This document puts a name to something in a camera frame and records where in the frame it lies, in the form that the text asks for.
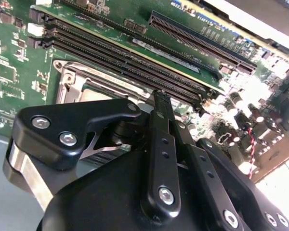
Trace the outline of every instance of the green circuit board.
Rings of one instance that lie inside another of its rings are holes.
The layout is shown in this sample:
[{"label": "green circuit board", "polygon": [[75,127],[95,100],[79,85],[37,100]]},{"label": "green circuit board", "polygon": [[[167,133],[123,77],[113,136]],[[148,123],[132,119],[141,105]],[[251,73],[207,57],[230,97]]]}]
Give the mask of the green circuit board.
[{"label": "green circuit board", "polygon": [[[29,9],[34,4],[34,0],[21,4],[18,0],[0,0],[0,7],[3,12],[11,14],[14,20],[21,20],[21,26],[16,26],[15,22],[6,22],[4,18],[0,17],[0,134],[5,136],[10,135],[13,118],[20,109],[55,103],[60,75],[53,68],[54,60],[78,61],[94,66],[92,63],[87,63],[55,48],[34,49],[27,45],[28,36],[32,36],[27,31],[27,25],[33,22],[29,18]],[[251,40],[239,35],[229,26],[221,25],[220,22],[210,19],[202,12],[186,10],[183,7],[183,1],[97,0],[96,4],[99,7],[95,8],[94,13],[100,14],[123,27],[126,26],[126,20],[142,26],[145,28],[145,33],[142,36],[176,51],[187,59],[194,60],[199,64],[197,66],[199,72],[187,66],[186,63],[174,60],[171,55],[161,55],[158,49],[154,50],[145,43],[142,43],[141,46],[141,37],[133,38],[118,28],[101,24],[100,21],[93,20],[86,14],[64,4],[35,5],[32,7],[126,48],[205,86],[210,86],[227,97],[228,92],[222,88],[221,81],[217,80],[211,72],[212,70],[218,71],[221,63],[216,58],[191,49],[150,27],[148,19],[154,10],[254,62],[257,69],[253,76],[243,76],[239,73],[233,75],[235,71],[221,73],[222,80],[232,83],[233,89],[243,89],[250,79],[254,79],[274,86],[275,92],[272,94],[277,96],[289,84],[289,76],[284,73],[289,67],[289,58],[286,58],[285,55],[279,55],[278,52],[276,54],[271,52],[269,59],[263,59],[262,56],[269,51],[269,47],[258,45],[254,39]],[[278,73],[279,70],[276,70],[273,64],[277,62],[281,64],[281,69],[285,70],[284,72]],[[188,111],[190,111],[189,106],[183,104],[177,108],[177,112],[182,114]],[[203,130],[203,134],[206,134],[205,131],[208,130],[208,123],[210,121],[199,125],[198,129]]]}]

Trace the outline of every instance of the capacitor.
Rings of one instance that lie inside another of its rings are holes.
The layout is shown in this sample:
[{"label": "capacitor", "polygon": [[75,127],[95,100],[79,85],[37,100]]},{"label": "capacitor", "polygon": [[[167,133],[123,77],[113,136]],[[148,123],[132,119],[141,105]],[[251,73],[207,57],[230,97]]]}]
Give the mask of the capacitor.
[{"label": "capacitor", "polygon": [[227,102],[225,105],[227,112],[230,116],[236,116],[237,115],[237,108],[234,106],[233,103]]},{"label": "capacitor", "polygon": [[230,97],[237,108],[242,109],[244,107],[244,101],[238,93],[233,93]]},{"label": "capacitor", "polygon": [[240,137],[234,128],[230,129],[231,138],[234,142],[239,142]]},{"label": "capacitor", "polygon": [[235,116],[236,123],[240,129],[247,131],[251,126],[250,120],[243,113],[239,113]]},{"label": "capacitor", "polygon": [[283,119],[281,118],[280,114],[276,111],[270,111],[269,116],[275,121],[275,123],[280,124],[283,122]]},{"label": "capacitor", "polygon": [[234,142],[234,140],[232,139],[232,137],[229,137],[229,138],[227,139],[227,144],[229,145],[229,147],[232,147],[232,146],[235,145],[235,142]]},{"label": "capacitor", "polygon": [[256,108],[252,104],[249,104],[249,109],[250,109],[250,111],[251,111],[252,115],[254,116],[257,123],[261,123],[264,121],[264,117],[261,115],[258,108]]}]

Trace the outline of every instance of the white connector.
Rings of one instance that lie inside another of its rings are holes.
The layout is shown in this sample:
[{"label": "white connector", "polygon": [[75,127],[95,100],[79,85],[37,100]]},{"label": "white connector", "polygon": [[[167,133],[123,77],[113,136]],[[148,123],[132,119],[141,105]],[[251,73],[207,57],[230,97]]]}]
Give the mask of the white connector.
[{"label": "white connector", "polygon": [[35,37],[42,37],[44,34],[44,26],[34,23],[28,23],[28,33]]},{"label": "white connector", "polygon": [[36,0],[36,5],[50,5],[53,3],[53,0]]}]

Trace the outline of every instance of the motherboard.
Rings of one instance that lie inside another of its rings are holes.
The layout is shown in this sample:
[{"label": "motherboard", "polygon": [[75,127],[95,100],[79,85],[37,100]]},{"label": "motherboard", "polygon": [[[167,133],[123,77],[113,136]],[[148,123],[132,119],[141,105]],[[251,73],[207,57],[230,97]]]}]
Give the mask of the motherboard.
[{"label": "motherboard", "polygon": [[277,102],[289,53],[199,2],[0,0],[0,134],[25,107],[114,98],[144,107],[162,90],[195,140],[248,159],[248,124],[256,155],[268,152],[285,137]]}]

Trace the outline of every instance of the red wire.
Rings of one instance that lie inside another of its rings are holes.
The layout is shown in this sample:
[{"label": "red wire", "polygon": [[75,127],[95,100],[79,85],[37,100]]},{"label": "red wire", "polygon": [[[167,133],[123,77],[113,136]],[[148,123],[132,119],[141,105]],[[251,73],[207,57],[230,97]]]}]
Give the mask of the red wire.
[{"label": "red wire", "polygon": [[252,177],[252,166],[255,163],[255,138],[252,134],[251,128],[248,129],[248,133],[250,136],[250,144],[251,144],[251,150],[250,150],[250,173],[249,173],[249,179]]}]

